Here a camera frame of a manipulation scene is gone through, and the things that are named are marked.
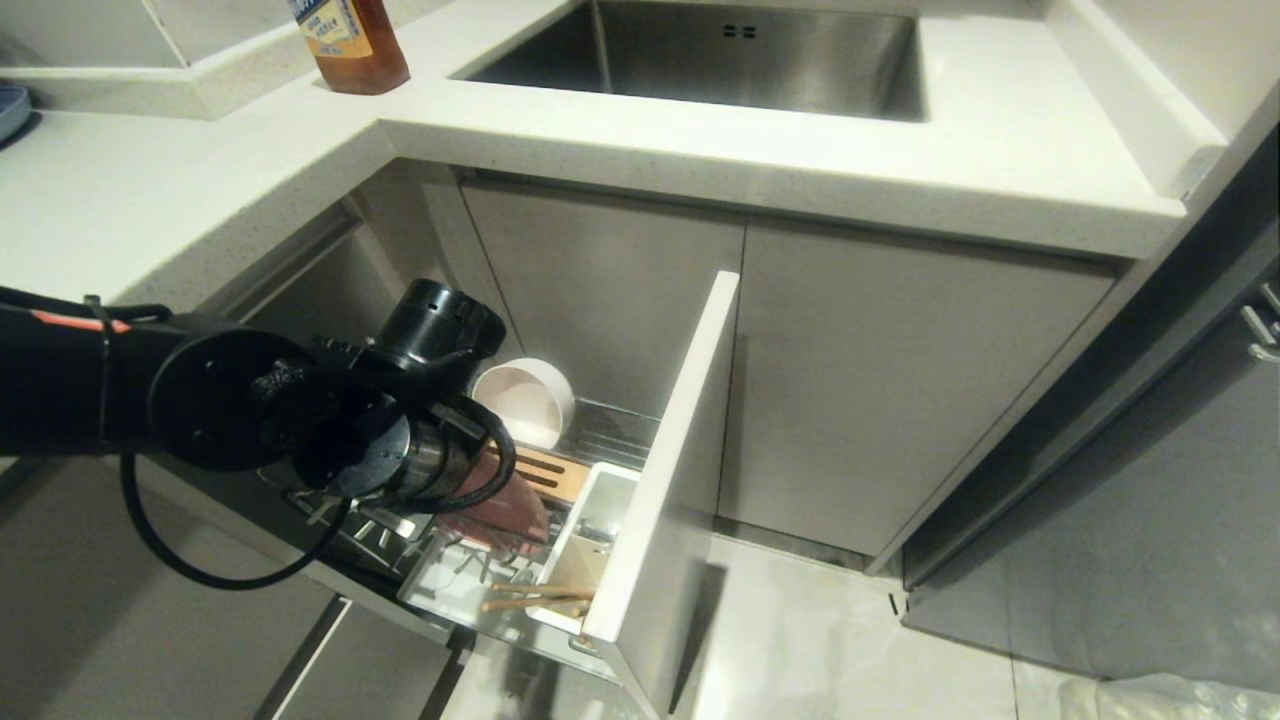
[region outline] kitchen sink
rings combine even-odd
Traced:
[[[924,120],[899,15],[591,0],[463,79]]]

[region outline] bottle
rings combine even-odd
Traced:
[[[383,0],[289,0],[289,8],[334,91],[381,95],[408,79]]]

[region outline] chopsticks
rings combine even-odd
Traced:
[[[568,585],[522,585],[513,583],[493,583],[489,587],[498,592],[538,594],[540,597],[511,597],[504,600],[490,600],[480,606],[480,612],[489,612],[492,610],[513,610],[516,607],[539,607],[548,605],[564,605],[570,602],[576,602],[580,603],[581,607],[573,609],[571,616],[580,618],[586,614],[586,607],[590,606],[591,598],[595,597],[595,591],[591,588],[575,588]]]

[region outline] wooden chopstick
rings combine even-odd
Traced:
[[[581,597],[511,597],[506,600],[490,600],[480,606],[480,612],[489,612],[490,610],[513,610],[516,607],[563,605],[566,602],[582,602],[582,598]]]
[[[489,588],[497,592],[518,592],[525,594],[548,594],[557,597],[575,596],[586,600],[595,597],[595,588],[584,588],[573,585],[522,585],[515,583],[493,583],[489,585]]]

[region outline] blue plate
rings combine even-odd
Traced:
[[[0,86],[0,142],[18,132],[31,115],[31,95],[26,87]]]

